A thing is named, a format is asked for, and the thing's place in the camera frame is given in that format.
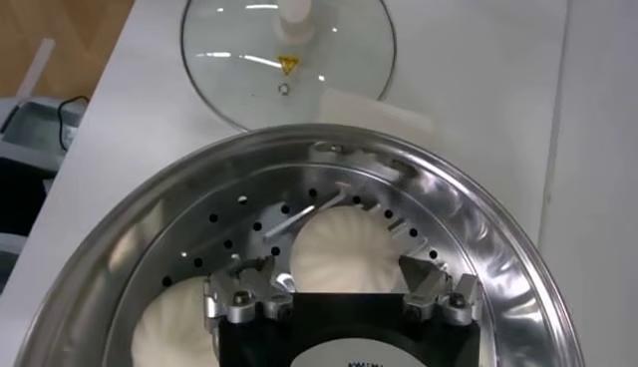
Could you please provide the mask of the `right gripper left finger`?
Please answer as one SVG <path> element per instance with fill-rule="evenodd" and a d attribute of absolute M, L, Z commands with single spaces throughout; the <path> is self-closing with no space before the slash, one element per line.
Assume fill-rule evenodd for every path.
<path fill-rule="evenodd" d="M 204 324 L 244 324 L 259 315 L 275 321 L 289 318 L 293 295 L 276 284 L 275 264 L 272 255 L 234 259 L 208 275 L 203 281 Z"/>

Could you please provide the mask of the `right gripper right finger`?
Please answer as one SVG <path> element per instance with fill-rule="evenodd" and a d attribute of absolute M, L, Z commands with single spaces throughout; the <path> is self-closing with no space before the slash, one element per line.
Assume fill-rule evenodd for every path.
<path fill-rule="evenodd" d="M 433 262 L 407 255 L 399 257 L 399 266 L 409 292 L 404 295 L 404 313 L 411 321 L 431 320 L 437 310 L 451 325 L 470 325 L 479 321 L 482 309 L 482 284 L 464 273 L 457 282 Z"/>

